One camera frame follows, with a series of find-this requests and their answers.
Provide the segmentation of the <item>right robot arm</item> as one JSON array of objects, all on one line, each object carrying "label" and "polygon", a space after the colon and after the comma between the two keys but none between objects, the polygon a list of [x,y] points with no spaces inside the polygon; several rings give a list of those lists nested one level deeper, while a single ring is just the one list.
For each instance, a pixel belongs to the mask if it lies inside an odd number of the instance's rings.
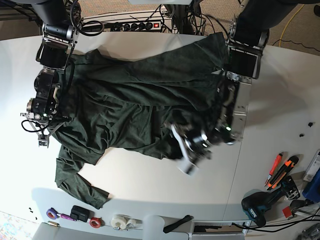
[{"label": "right robot arm", "polygon": [[59,72],[73,64],[71,56],[78,36],[97,36],[105,26],[91,20],[89,25],[101,28],[96,33],[83,31],[87,23],[77,0],[23,0],[21,3],[30,5],[43,22],[42,41],[35,58],[43,68],[34,80],[36,96],[27,103],[24,117],[32,126],[31,133],[37,134],[38,145],[48,147],[50,136],[68,121],[67,117],[59,115],[63,96]]}]

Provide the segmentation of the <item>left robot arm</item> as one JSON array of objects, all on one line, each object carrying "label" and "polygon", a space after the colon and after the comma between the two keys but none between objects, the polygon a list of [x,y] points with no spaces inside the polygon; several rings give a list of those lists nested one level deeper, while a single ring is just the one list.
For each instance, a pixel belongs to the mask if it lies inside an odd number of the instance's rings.
[{"label": "left robot arm", "polygon": [[226,61],[215,72],[221,79],[218,91],[218,113],[213,130],[203,126],[168,127],[182,153],[178,168],[191,174],[197,163],[210,158],[210,147],[221,142],[232,145],[245,128],[247,105],[252,80],[260,74],[263,51],[270,29],[278,25],[298,4],[314,4],[313,0],[241,0],[227,33]]}]

